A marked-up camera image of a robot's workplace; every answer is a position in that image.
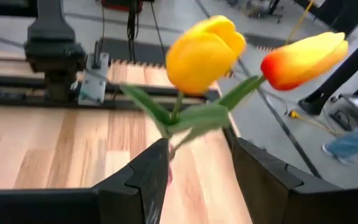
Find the person's leg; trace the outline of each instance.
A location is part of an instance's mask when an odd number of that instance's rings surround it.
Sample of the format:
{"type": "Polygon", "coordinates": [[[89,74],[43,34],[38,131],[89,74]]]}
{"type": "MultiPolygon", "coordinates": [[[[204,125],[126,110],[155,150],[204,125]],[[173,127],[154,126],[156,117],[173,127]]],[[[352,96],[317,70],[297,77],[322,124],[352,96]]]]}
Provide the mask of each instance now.
{"type": "Polygon", "coordinates": [[[324,145],[337,157],[347,158],[358,153],[358,129],[324,145]]]}

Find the tulip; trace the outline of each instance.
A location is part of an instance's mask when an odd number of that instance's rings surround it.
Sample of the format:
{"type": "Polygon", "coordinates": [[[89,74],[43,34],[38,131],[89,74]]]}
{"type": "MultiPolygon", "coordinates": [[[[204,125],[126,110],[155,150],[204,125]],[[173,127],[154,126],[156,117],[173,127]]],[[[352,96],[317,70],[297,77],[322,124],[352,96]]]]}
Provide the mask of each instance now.
{"type": "Polygon", "coordinates": [[[168,78],[189,95],[200,95],[224,76],[245,49],[233,22],[214,16],[185,32],[167,53],[168,78]]]}
{"type": "Polygon", "coordinates": [[[277,90],[292,90],[330,70],[347,55],[345,34],[326,32],[268,54],[260,68],[277,90]]]}

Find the metal bracket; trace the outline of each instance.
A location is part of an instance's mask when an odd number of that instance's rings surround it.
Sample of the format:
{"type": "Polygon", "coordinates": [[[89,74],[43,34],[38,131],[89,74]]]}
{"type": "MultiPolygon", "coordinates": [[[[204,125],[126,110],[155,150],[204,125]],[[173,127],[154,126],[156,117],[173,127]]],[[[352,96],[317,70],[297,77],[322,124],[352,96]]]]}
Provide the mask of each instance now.
{"type": "Polygon", "coordinates": [[[100,68],[94,67],[94,54],[86,59],[84,80],[78,96],[79,105],[99,105],[104,101],[106,80],[109,68],[109,54],[100,54],[100,68]]]}

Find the gray floor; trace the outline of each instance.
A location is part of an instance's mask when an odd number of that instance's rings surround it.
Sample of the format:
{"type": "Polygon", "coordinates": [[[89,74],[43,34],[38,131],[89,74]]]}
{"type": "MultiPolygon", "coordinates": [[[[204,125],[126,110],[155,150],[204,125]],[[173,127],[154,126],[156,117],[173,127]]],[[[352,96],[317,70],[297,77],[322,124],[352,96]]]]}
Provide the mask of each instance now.
{"type": "MultiPolygon", "coordinates": [[[[77,40],[81,42],[87,51],[92,51],[94,42],[100,38],[102,30],[102,23],[98,20],[101,17],[99,2],[92,0],[63,0],[63,3],[67,14],[66,20],[74,28],[77,40]]],[[[225,1],[201,0],[201,3],[209,14],[222,14],[233,20],[237,29],[242,33],[281,39],[288,37],[303,13],[303,9],[294,5],[292,1],[282,0],[280,5],[283,5],[284,8],[279,13],[282,13],[284,17],[282,22],[277,24],[276,20],[272,18],[261,20],[248,18],[238,9],[228,6],[225,1]]],[[[195,0],[157,0],[154,4],[154,9],[158,26],[161,30],[162,42],[165,45],[172,44],[181,32],[189,29],[197,21],[206,18],[195,0]]],[[[107,19],[105,36],[126,39],[127,13],[105,10],[105,18],[107,19]]],[[[159,44],[150,3],[144,4],[139,20],[140,29],[136,41],[159,44]]],[[[23,54],[22,48],[18,47],[18,45],[25,41],[27,26],[32,21],[33,19],[27,18],[0,17],[0,50],[23,54]]],[[[313,22],[313,16],[308,16],[293,39],[301,39],[327,30],[328,28],[324,24],[318,20],[313,22]]],[[[350,39],[352,52],[358,46],[358,36],[350,39]]],[[[246,54],[242,56],[242,61],[251,73],[259,74],[260,62],[266,54],[267,52],[261,52],[248,45],[246,54]]],[[[236,65],[234,70],[238,79],[246,76],[240,66],[236,65]]],[[[289,109],[294,109],[296,108],[295,102],[319,87],[331,72],[293,91],[278,92],[273,90],[268,83],[263,85],[263,89],[284,97],[289,101],[287,103],[289,109]]],[[[238,79],[221,80],[219,85],[223,92],[226,92],[239,82],[238,79]]],[[[338,90],[338,93],[351,93],[357,88],[358,72],[338,90]]],[[[332,141],[334,136],[301,121],[287,118],[284,115],[285,105],[270,96],[268,99],[324,179],[340,187],[358,187],[358,155],[355,157],[356,164],[349,167],[327,157],[321,152],[320,145],[332,141]]],[[[338,105],[328,103],[324,111],[328,113],[338,105]]],[[[283,132],[277,119],[258,93],[254,93],[251,99],[239,105],[234,110],[233,115],[243,138],[252,140],[254,144],[266,148],[274,156],[306,172],[310,172],[294,145],[283,132]]],[[[316,119],[328,123],[324,114],[316,119]]]]}

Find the light wood surface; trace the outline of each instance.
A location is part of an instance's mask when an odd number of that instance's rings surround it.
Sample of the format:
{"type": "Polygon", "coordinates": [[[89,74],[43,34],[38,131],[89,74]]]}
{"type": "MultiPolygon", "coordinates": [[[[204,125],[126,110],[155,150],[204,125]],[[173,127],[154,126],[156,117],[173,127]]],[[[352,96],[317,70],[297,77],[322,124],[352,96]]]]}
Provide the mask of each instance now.
{"type": "MultiPolygon", "coordinates": [[[[0,62],[0,74],[34,75],[20,62],[0,62]]],[[[158,67],[114,63],[109,78],[172,86],[158,67]]],[[[137,111],[0,107],[0,189],[90,187],[159,138],[137,111]]],[[[183,146],[172,171],[161,223],[251,223],[221,130],[183,146]]]]}

